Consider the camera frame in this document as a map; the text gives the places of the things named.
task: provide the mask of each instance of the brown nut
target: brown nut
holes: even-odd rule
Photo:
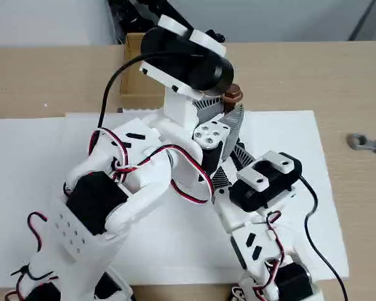
[[[224,102],[224,113],[234,110],[236,103],[244,98],[244,93],[241,91],[239,85],[233,83],[231,87],[221,96]]]

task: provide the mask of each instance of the white wall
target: white wall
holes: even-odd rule
[[[107,0],[0,0],[0,46],[107,45]]]
[[[370,0],[169,0],[197,29],[230,42],[343,41]]]

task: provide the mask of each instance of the light wood tabletop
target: light wood tabletop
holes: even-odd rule
[[[347,247],[349,297],[376,300],[376,154],[345,142],[351,132],[376,138],[376,42],[227,44],[227,51],[246,109],[315,111]],[[122,60],[121,46],[0,48],[0,118],[97,112]],[[108,111],[119,106],[115,85]],[[336,281],[321,286],[326,300],[342,300]],[[135,287],[139,301],[222,301],[229,289]]]

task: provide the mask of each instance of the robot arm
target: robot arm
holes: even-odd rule
[[[198,102],[204,94],[226,92],[233,68],[224,59],[223,45],[162,16],[159,27],[145,35],[142,53],[175,49],[190,57],[152,58],[140,68],[166,86],[163,112],[112,131],[98,129],[103,135],[90,146],[88,159],[70,172],[67,197],[52,203],[43,233],[48,243],[21,270],[16,290],[21,300],[45,299],[41,293],[36,296],[36,289],[43,285],[39,291],[44,291],[52,281],[56,283],[50,289],[61,291],[62,301],[94,300],[94,295],[132,300],[130,287],[112,276],[108,266],[131,226],[161,205],[170,182],[180,193],[179,187],[193,194],[203,190],[202,196],[214,201],[245,270],[239,283],[243,300],[323,300],[302,264],[295,234],[274,217],[294,195],[301,163],[269,152],[257,161],[242,161],[233,185],[220,180],[221,163],[237,147],[244,110],[240,105],[219,116],[214,114],[216,98],[208,98],[204,103],[213,111],[201,112],[203,123],[198,124],[198,110],[204,107]],[[115,283],[112,294],[97,293],[95,287],[108,278]]]

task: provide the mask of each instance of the white paper sheet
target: white paper sheet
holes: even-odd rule
[[[0,120],[0,287],[37,249],[26,225],[32,211],[46,211],[64,118]],[[43,222],[33,220],[37,229]]]
[[[147,113],[148,111],[109,114],[104,124],[109,128],[116,127],[128,119]],[[22,136],[25,131],[32,133],[27,128],[22,130],[25,125],[17,124],[15,120],[8,122],[0,121],[0,168],[8,157],[13,156],[13,161],[18,164],[17,170],[24,170],[24,174],[19,183],[13,184],[10,189],[13,191],[12,195],[0,197],[0,224],[3,219],[10,221],[0,230],[0,287],[14,283],[14,280],[7,276],[7,272],[28,260],[28,254],[36,248],[36,242],[25,225],[26,215],[36,209],[37,204],[41,206],[38,209],[44,209],[42,203],[48,202],[48,198],[44,196],[50,191],[48,182],[52,187],[61,189],[67,172],[86,157],[97,115],[68,114],[63,124],[57,119],[56,125],[30,120],[31,130],[53,133],[49,136],[36,134],[41,136],[38,141],[31,134]],[[6,135],[11,136],[10,141],[3,138]],[[12,151],[22,140],[28,146],[21,151]],[[340,275],[347,277],[345,247],[313,112],[246,112],[241,140],[254,157],[273,149],[291,154],[303,163],[303,174],[320,198],[319,211],[310,222],[311,235]],[[39,142],[43,141],[46,143],[42,149]],[[50,165],[52,181],[47,180],[49,177],[41,179],[44,172],[35,172],[32,175],[35,170],[41,171],[44,166],[43,159],[46,163],[47,160],[54,162]],[[6,189],[6,185],[6,180],[0,177],[0,191]],[[35,193],[25,193],[31,189],[34,189]],[[132,229],[112,267],[131,284],[236,282],[242,273],[241,267],[211,204],[194,206],[171,190],[168,196],[162,207]],[[291,207],[293,212],[287,214],[296,216],[294,226],[303,232],[303,217],[312,207],[313,200],[308,192],[302,189],[298,190],[296,200],[298,204]],[[14,229],[18,234],[17,241],[9,237],[10,233],[14,233]],[[312,257],[306,264],[313,279],[332,278],[328,268],[310,248],[309,250]],[[2,258],[3,252],[11,260]]]

